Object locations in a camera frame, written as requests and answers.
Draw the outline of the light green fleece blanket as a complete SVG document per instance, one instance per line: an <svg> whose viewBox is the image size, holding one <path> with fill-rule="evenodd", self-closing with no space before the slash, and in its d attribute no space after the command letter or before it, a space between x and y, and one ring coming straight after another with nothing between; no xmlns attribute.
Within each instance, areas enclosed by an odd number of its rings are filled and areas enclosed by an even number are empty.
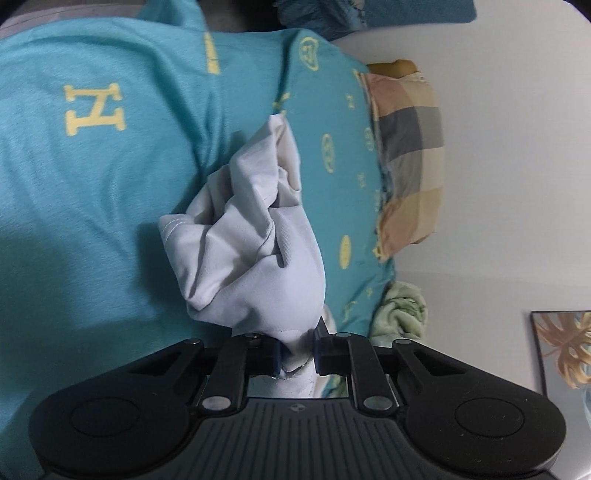
<svg viewBox="0 0 591 480"><path fill-rule="evenodd" d="M390 282L370 324L370 342L390 347L398 339L422 341L427 322L428 310L421 289L406 282Z"/></svg>

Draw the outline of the framed leaf picture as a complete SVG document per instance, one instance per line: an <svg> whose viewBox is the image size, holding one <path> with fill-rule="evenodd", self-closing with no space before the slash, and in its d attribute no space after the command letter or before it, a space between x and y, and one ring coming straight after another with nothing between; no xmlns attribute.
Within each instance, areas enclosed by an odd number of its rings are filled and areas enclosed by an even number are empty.
<svg viewBox="0 0 591 480"><path fill-rule="evenodd" d="M533 311L530 323L535 337L541 389L549 395L547 359L571 390L590 384L590 311Z"/></svg>

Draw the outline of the teal patterned bed sheet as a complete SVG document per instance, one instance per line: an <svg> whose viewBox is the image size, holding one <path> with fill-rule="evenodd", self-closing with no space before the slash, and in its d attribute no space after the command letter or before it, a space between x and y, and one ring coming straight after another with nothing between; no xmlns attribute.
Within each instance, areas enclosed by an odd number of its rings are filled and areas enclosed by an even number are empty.
<svg viewBox="0 0 591 480"><path fill-rule="evenodd" d="M180 213L270 115L301 153L304 209L342 330L370 329L391 263L374 252L381 175L366 67L308 30L209 30L193 1L1 42L1 469L40 473L48 394L186 337L158 219Z"/></svg>

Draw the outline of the blue folded cushion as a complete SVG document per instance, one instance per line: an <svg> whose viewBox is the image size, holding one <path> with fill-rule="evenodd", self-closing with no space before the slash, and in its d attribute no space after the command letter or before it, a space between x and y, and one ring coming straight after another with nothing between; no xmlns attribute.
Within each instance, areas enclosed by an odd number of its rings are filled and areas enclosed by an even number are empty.
<svg viewBox="0 0 591 480"><path fill-rule="evenodd" d="M371 29L477 18L472 0L287 0L274 6L284 27L308 29L329 41Z"/></svg>

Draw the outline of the plaid checkered pillow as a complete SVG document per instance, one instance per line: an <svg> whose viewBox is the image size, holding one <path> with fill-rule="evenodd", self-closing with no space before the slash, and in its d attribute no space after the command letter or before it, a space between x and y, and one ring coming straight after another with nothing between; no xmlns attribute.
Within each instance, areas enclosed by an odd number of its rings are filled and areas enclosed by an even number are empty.
<svg viewBox="0 0 591 480"><path fill-rule="evenodd" d="M376 256L386 261L436 231L444 186L444 136L435 91L406 59L368 66L373 139L383 179Z"/></svg>

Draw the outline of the white t-shirt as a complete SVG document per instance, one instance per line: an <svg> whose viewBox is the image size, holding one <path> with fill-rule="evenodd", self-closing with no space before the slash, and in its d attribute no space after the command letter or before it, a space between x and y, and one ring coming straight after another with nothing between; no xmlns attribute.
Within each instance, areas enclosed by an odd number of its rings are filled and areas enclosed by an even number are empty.
<svg viewBox="0 0 591 480"><path fill-rule="evenodd" d="M280 341L280 371L256 395L318 395L312 331L325 306L325 268L301 201L301 158L287 118L270 116L208 176L186 211L158 221L188 315Z"/></svg>

